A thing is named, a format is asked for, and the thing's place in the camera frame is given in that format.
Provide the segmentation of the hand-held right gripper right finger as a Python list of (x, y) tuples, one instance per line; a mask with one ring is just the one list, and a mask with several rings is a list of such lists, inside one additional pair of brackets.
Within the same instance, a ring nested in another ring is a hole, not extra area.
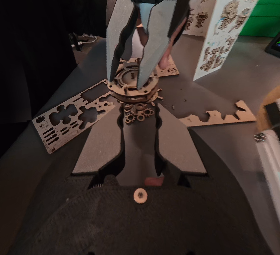
[(188, 128), (161, 104), (155, 110), (155, 170), (173, 175), (207, 173)]

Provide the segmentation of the person's left hand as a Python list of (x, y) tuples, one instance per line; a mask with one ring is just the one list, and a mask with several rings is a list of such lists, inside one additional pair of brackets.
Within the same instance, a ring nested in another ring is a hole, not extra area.
[[(184, 20), (181, 22), (181, 24), (178, 26), (178, 28), (174, 31), (173, 35), (171, 36), (167, 50), (163, 54), (162, 58), (160, 59), (160, 61), (158, 63), (159, 68), (166, 69), (166, 67), (168, 65), (169, 56), (172, 51), (172, 46), (173, 46), (174, 40), (179, 35), (179, 33), (180, 33), (181, 29), (184, 27), (184, 24), (186, 21), (187, 21), (187, 18), (185, 17)], [(140, 42), (141, 42), (142, 46), (145, 47), (146, 43), (148, 41), (148, 35), (144, 31), (140, 15), (138, 15), (136, 26), (137, 26), (136, 29), (137, 29), (137, 32), (138, 32), (138, 35), (140, 38)]]

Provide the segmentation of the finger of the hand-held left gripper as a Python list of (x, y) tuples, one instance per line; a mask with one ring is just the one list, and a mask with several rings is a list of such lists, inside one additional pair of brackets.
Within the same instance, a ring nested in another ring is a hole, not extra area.
[(151, 8), (147, 24), (148, 41), (143, 49), (139, 65), (137, 89), (140, 90), (163, 57), (170, 38), (168, 37), (176, 0), (163, 0)]
[(132, 37), (136, 29), (138, 10), (131, 0), (116, 0), (106, 36), (107, 80), (113, 81), (120, 60), (132, 56)]

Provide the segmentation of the black device with colour screen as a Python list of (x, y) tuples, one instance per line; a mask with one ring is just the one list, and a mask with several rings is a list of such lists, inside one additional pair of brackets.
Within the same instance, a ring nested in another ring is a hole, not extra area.
[(275, 36), (266, 46), (265, 52), (280, 58), (280, 35)]

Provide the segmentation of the wooden sheet with cloud cutouts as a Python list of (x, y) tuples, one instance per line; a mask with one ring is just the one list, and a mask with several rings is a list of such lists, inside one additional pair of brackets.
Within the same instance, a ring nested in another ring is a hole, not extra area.
[(106, 79), (33, 119), (33, 124), (49, 154), (97, 123), (116, 105)]

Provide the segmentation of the green plastic bin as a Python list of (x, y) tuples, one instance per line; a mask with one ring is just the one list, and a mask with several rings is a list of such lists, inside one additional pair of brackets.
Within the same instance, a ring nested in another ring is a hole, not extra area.
[(259, 0), (240, 36), (275, 37), (280, 31), (280, 0)]

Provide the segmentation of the instruction board on stand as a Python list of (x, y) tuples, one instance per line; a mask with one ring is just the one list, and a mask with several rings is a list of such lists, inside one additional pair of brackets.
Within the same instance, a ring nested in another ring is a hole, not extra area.
[(264, 175), (276, 207), (280, 196), (280, 134), (279, 134), (280, 86), (265, 97), (257, 114), (257, 150)]

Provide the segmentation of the round wooden model assembly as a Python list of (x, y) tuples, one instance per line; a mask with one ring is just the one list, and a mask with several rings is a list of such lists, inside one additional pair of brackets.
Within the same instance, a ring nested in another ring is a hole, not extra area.
[(126, 61), (121, 59), (114, 79), (108, 82), (107, 87), (111, 95), (122, 104), (125, 114), (125, 123), (130, 125), (136, 120), (143, 122), (154, 115), (150, 106), (155, 106), (154, 101), (163, 97), (159, 88), (159, 76), (154, 70), (148, 80), (138, 90), (138, 73), (141, 58), (131, 58)]

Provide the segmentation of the square wooden parts sheet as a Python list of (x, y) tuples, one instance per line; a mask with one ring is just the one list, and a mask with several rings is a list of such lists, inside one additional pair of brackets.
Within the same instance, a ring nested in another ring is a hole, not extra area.
[[(129, 65), (132, 63), (136, 63), (139, 64), (141, 61), (141, 58), (131, 58), (130, 60), (124, 62), (124, 63), (128, 63)], [(171, 55), (169, 56), (168, 59), (168, 66), (165, 69), (160, 69), (159, 66), (156, 66), (156, 72), (157, 75), (159, 77), (164, 77), (164, 76), (173, 76), (173, 75), (179, 75), (179, 70), (177, 69), (173, 58), (171, 57)]]

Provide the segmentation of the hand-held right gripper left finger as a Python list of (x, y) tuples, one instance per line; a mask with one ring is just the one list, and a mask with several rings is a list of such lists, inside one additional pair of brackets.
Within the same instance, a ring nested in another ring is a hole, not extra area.
[(118, 175), (125, 165), (124, 111), (118, 104), (95, 123), (72, 171), (73, 175)]

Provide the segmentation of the folded assembly instruction leaflet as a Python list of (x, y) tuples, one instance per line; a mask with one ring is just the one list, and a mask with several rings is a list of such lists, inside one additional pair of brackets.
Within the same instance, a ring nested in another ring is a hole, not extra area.
[(222, 68), (259, 0), (191, 0), (185, 34), (204, 37), (193, 81)]

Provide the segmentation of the wavy-edged wooden sheet strip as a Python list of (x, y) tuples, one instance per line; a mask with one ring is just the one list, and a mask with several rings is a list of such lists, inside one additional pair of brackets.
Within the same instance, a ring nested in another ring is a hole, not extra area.
[(201, 121), (198, 116), (193, 114), (184, 118), (180, 118), (179, 121), (181, 121), (187, 127), (212, 126), (256, 121), (254, 114), (251, 112), (244, 101), (237, 101), (235, 103), (235, 106), (237, 108), (237, 111), (234, 113), (234, 115), (227, 114), (224, 118), (222, 118), (219, 111), (213, 110), (206, 111), (206, 113), (208, 114), (208, 120), (206, 122)]

